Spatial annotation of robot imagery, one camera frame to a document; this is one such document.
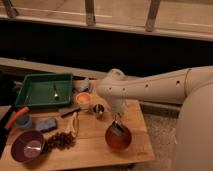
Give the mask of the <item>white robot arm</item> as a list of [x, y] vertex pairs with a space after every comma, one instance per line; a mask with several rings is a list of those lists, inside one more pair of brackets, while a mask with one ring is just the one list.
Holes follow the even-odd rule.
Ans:
[[179, 104], [171, 171], [213, 171], [213, 66], [134, 80], [112, 69], [96, 91], [115, 113], [126, 99]]

